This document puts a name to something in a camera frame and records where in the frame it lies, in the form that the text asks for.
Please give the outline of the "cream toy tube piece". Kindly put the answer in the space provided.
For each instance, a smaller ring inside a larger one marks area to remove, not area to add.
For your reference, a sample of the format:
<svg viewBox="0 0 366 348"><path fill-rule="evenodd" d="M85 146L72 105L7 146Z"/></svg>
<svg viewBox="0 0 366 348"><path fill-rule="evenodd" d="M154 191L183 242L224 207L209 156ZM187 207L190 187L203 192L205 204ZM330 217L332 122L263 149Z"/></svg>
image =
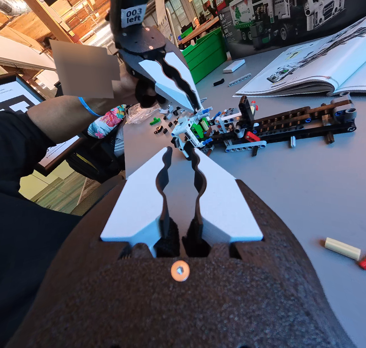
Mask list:
<svg viewBox="0 0 366 348"><path fill-rule="evenodd" d="M328 250L334 251L353 260L359 261L361 250L354 246L348 245L341 241L327 237L325 239L324 247Z"/></svg>

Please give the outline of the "person's left hand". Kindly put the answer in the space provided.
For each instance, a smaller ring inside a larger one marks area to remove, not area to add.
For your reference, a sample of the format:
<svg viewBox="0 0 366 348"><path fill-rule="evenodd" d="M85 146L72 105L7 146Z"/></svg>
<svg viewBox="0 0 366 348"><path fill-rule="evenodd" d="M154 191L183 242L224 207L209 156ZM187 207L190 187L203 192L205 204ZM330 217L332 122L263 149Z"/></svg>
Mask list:
<svg viewBox="0 0 366 348"><path fill-rule="evenodd" d="M138 80L131 76L124 66L120 67L120 79L112 81L114 102L117 105L133 106L139 103L135 96Z"/></svg>

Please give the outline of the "clear plastic bag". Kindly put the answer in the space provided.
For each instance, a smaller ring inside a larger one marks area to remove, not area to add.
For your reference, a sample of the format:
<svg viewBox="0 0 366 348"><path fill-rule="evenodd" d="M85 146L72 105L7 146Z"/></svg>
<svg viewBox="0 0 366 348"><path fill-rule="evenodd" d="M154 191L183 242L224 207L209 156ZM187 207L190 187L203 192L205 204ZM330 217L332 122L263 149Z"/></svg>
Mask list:
<svg viewBox="0 0 366 348"><path fill-rule="evenodd" d="M126 124L140 124L151 117L160 109L159 104L150 108L142 108L140 104L133 105L126 109Z"/></svg>

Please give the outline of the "grey toy beam with holes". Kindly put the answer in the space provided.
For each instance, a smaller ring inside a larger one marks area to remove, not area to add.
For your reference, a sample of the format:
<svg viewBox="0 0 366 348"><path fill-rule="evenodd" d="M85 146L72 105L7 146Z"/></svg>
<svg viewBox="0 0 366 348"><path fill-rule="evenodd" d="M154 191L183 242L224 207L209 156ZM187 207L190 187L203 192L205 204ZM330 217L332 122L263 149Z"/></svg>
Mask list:
<svg viewBox="0 0 366 348"><path fill-rule="evenodd" d="M243 82L243 81L245 81L245 80L247 80L247 79L250 79L251 77L252 77L251 73L248 73L248 74L243 75L243 76L241 76L241 77L239 77L239 78L237 78L237 79L235 79L235 80L232 80L232 81L228 84L228 86L229 86L229 87L231 87L231 86L237 85L237 84L239 84L240 82Z"/></svg>

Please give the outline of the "open instruction booklet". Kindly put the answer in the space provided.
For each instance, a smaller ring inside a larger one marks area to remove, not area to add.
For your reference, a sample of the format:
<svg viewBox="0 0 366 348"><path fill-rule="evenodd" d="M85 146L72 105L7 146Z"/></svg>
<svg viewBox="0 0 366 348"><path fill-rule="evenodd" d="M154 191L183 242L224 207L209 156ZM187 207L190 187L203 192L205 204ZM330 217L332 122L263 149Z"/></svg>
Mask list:
<svg viewBox="0 0 366 348"><path fill-rule="evenodd" d="M366 18L328 37L290 47L233 97L366 92Z"/></svg>

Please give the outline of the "scatter of small dark toy pieces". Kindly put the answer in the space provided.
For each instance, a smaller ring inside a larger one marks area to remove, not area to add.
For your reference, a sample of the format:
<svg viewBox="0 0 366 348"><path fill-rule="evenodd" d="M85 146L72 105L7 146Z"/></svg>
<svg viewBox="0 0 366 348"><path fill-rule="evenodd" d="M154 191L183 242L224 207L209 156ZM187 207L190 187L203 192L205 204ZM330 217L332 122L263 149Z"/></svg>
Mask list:
<svg viewBox="0 0 366 348"><path fill-rule="evenodd" d="M176 126L178 124L179 115L183 112L183 108L177 107L176 109L173 109L172 105L169 105L167 109L160 109L160 114L163 114L163 120L173 120L168 123L168 127L171 128L173 125ZM162 125L156 127L156 130L154 131L154 134L159 134L160 132L163 132L164 134L167 133L167 128L164 128Z"/></svg>

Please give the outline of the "black toy set box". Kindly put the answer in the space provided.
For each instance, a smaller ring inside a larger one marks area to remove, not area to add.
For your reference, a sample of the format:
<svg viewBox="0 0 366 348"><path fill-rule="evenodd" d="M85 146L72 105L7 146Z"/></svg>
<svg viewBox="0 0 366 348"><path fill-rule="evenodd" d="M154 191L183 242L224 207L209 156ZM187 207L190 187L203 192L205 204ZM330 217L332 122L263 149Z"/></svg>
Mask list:
<svg viewBox="0 0 366 348"><path fill-rule="evenodd" d="M336 33L366 0L213 0L232 60Z"/></svg>

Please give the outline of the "blue wristband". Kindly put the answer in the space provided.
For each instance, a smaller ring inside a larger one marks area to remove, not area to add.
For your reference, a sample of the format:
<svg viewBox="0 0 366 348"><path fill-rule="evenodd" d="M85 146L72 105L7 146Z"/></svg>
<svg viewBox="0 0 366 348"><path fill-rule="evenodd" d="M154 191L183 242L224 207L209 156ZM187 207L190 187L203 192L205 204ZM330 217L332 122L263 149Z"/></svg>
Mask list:
<svg viewBox="0 0 366 348"><path fill-rule="evenodd" d="M95 113L90 107L89 105L86 103L86 101L82 98L82 97L77 97L80 101L80 103L82 104L82 106L94 117L102 117L103 115L99 115L97 113Z"/></svg>

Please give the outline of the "black toy brick truck chassis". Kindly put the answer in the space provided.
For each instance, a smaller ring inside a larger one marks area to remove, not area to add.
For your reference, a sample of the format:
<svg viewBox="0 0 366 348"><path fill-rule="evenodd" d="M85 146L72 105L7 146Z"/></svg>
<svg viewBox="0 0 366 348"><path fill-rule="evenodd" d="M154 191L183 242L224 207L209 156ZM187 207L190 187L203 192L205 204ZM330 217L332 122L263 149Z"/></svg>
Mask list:
<svg viewBox="0 0 366 348"><path fill-rule="evenodd" d="M300 107L290 111L255 119L258 107L250 107L243 96L239 102L239 112L212 120L217 128L212 132L214 146L225 147L226 153L250 151L255 157L259 149L268 144L288 142L291 136L296 140L322 137L326 144L334 143L334 135L351 133L356 130L357 110L348 92L332 99L330 104L311 108Z"/></svg>

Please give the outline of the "silver ventilation duct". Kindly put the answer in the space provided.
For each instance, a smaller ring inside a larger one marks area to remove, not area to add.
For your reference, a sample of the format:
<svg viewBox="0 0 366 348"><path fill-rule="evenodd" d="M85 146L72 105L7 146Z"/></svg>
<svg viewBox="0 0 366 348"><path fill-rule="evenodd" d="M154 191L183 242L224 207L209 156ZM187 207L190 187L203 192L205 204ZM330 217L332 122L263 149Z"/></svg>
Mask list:
<svg viewBox="0 0 366 348"><path fill-rule="evenodd" d="M24 0L0 0L0 11L11 17L26 15L32 12Z"/></svg>

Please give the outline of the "floral print cloth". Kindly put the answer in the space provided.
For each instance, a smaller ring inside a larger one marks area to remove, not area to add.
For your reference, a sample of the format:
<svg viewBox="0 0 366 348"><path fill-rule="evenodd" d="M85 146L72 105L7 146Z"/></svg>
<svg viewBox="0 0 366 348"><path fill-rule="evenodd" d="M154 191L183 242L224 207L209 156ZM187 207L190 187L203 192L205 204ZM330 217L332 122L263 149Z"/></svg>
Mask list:
<svg viewBox="0 0 366 348"><path fill-rule="evenodd" d="M97 118L87 129L87 135L96 139L107 137L126 117L126 106L120 105Z"/></svg>

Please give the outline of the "black framed marker sign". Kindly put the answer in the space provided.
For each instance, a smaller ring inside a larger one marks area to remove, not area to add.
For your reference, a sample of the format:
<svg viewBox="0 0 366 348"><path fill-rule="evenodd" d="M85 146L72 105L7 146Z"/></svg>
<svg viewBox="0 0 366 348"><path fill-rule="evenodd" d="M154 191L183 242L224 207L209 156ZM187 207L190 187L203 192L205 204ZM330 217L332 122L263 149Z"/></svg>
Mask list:
<svg viewBox="0 0 366 348"><path fill-rule="evenodd" d="M34 90L26 81L15 73L0 76L0 110L12 113L26 113L31 107L45 101L45 98ZM45 157L35 166L43 176L54 171L68 154L81 143L76 135L70 140L47 149Z"/></svg>

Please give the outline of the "green plastic bin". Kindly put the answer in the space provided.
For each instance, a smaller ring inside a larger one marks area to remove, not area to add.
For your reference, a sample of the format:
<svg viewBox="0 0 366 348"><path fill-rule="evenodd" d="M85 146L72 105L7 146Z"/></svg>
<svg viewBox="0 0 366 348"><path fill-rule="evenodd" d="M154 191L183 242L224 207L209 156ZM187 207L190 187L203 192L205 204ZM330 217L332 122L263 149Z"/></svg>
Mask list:
<svg viewBox="0 0 366 348"><path fill-rule="evenodd" d="M188 64L194 83L197 84L227 60L222 29L218 27L199 38L195 45L184 49L182 55Z"/></svg>

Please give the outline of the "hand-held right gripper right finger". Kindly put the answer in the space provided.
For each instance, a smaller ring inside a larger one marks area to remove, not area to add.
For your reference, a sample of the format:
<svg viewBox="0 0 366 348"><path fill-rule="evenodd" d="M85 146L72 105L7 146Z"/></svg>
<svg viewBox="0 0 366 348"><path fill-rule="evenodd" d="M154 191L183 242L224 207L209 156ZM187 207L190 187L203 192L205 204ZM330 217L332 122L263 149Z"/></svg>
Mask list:
<svg viewBox="0 0 366 348"><path fill-rule="evenodd" d="M263 233L242 193L244 183L198 149L192 150L197 241L235 243L263 240Z"/></svg>

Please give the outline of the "white toy brick cab assembly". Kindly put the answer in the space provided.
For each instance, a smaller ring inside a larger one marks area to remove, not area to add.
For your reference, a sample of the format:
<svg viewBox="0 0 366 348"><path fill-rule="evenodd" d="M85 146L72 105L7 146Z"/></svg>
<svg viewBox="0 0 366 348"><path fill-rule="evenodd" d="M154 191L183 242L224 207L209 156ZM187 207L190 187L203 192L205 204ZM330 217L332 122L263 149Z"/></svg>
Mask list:
<svg viewBox="0 0 366 348"><path fill-rule="evenodd" d="M190 161L194 148L209 155L214 149L210 111L212 107L201 109L196 114L188 113L177 120L171 132L171 143Z"/></svg>

